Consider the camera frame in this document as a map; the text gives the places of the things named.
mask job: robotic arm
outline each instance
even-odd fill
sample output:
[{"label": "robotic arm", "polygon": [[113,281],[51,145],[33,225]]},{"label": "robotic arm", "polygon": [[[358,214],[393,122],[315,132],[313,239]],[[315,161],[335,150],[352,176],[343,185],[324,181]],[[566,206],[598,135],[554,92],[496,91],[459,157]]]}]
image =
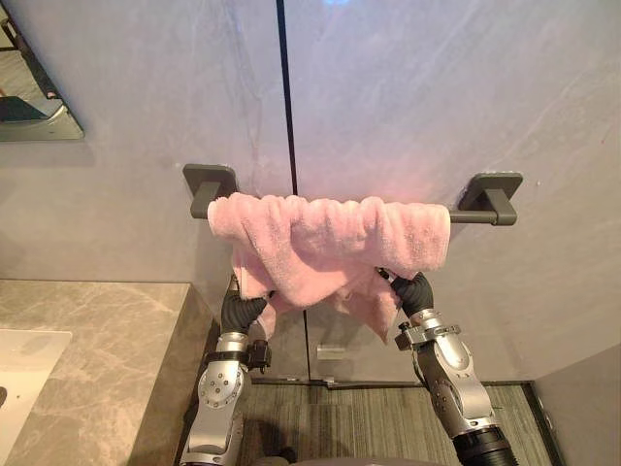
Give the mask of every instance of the robotic arm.
[{"label": "robotic arm", "polygon": [[[414,371],[429,391],[436,415],[465,466],[517,465],[494,415],[487,391],[476,378],[473,357],[461,342],[457,325],[446,325],[434,310],[432,288],[422,274],[413,280],[380,273],[402,299],[409,322],[395,338],[400,350],[411,350]],[[251,387],[248,371],[270,366],[267,342],[248,344],[249,326],[266,301],[244,301],[235,277],[222,305],[222,335],[207,356],[198,382],[198,412],[180,459],[181,466],[237,463],[244,421],[240,402]]]},{"label": "robotic arm", "polygon": [[252,385],[248,371],[259,368],[263,372],[272,359],[267,342],[249,345],[247,336],[266,305],[262,298],[242,300],[237,280],[231,278],[222,304],[222,333],[198,382],[198,412],[185,441],[181,466],[237,463],[244,433],[240,404]]},{"label": "robotic arm", "polygon": [[411,350],[414,371],[429,391],[436,416],[465,466],[517,465],[494,415],[487,391],[476,378],[473,356],[462,343],[458,325],[446,325],[434,310],[434,295],[423,274],[413,280],[386,277],[402,299],[409,322],[395,338],[399,350]]}]

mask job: towel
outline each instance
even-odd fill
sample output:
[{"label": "towel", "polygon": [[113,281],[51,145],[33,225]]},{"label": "towel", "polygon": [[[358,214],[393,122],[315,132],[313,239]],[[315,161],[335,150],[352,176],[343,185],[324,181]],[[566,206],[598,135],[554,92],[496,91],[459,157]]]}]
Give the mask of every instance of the towel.
[{"label": "towel", "polygon": [[208,206],[215,237],[233,245],[233,271],[244,299],[268,297],[260,317],[268,338],[276,316],[325,300],[371,327],[386,342],[398,298],[376,267],[404,278],[442,266],[450,218],[444,206],[344,203],[234,193]]}]

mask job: towel rack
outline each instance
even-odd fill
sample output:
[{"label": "towel rack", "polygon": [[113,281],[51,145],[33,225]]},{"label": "towel rack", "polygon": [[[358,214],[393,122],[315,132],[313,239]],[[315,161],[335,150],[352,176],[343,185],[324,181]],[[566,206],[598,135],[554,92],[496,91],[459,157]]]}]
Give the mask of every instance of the towel rack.
[{"label": "towel rack", "polygon": [[[222,165],[183,167],[183,175],[192,191],[190,214],[207,218],[207,206],[213,199],[228,197],[238,190],[235,171]],[[489,223],[513,225],[517,212],[510,199],[522,183],[519,173],[479,173],[468,184],[457,210],[449,211],[451,223]]]}]

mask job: wall mount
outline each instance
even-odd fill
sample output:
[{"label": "wall mount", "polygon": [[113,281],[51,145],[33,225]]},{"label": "wall mount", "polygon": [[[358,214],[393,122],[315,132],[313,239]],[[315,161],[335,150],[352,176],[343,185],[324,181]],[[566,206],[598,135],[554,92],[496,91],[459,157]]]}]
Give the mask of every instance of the wall mount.
[{"label": "wall mount", "polygon": [[235,171],[223,165],[188,163],[183,175],[192,191],[190,214],[193,218],[207,218],[207,207],[218,197],[228,197],[238,190]]},{"label": "wall mount", "polygon": [[[218,197],[228,197],[238,190],[235,171],[223,165],[183,167],[183,175],[192,191],[190,214],[207,218],[207,207]],[[489,223],[513,225],[517,212],[509,199],[522,183],[519,173],[479,173],[468,184],[456,211],[450,211],[451,223]]]},{"label": "wall mount", "polygon": [[479,173],[468,184],[457,206],[450,212],[451,223],[490,223],[513,225],[517,212],[509,202],[519,185],[519,173]]}]

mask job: marble countertop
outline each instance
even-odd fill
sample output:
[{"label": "marble countertop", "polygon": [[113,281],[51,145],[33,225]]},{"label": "marble countertop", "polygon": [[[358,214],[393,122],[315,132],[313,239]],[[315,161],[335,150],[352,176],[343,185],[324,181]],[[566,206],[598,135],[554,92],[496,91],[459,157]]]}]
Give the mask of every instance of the marble countertop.
[{"label": "marble countertop", "polygon": [[6,465],[171,465],[211,318],[187,283],[0,281],[0,328],[73,338]]}]

